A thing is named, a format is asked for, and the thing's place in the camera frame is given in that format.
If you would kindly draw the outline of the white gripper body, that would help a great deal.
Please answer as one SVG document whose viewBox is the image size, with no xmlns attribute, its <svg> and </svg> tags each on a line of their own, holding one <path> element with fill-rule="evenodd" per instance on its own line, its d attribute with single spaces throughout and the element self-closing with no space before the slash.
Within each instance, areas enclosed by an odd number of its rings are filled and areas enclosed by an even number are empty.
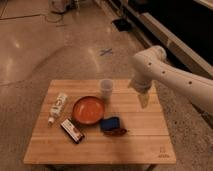
<svg viewBox="0 0 213 171">
<path fill-rule="evenodd" d="M 133 78 L 130 81 L 129 86 L 140 94 L 146 94 L 150 90 L 152 82 L 150 80 L 141 80 Z"/>
</svg>

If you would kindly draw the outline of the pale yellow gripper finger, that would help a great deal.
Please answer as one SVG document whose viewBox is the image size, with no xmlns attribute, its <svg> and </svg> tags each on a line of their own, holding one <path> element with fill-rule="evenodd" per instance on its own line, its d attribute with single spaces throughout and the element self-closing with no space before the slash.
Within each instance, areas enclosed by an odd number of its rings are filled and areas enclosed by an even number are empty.
<svg viewBox="0 0 213 171">
<path fill-rule="evenodd" d="M 142 108 L 146 108 L 149 103 L 149 94 L 148 93 L 142 93 L 138 95 L 140 104 Z"/>
</svg>

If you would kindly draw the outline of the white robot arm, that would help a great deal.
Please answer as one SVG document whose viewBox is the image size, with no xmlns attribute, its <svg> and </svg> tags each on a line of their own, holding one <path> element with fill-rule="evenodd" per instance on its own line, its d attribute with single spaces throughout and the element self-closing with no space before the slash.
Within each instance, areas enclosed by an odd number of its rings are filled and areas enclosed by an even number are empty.
<svg viewBox="0 0 213 171">
<path fill-rule="evenodd" d="M 213 115 L 213 80 L 177 69 L 165 63 L 167 54 L 156 45 L 130 58 L 134 76 L 130 85 L 139 93 L 146 93 L 157 80 L 184 95 L 193 104 Z"/>
</svg>

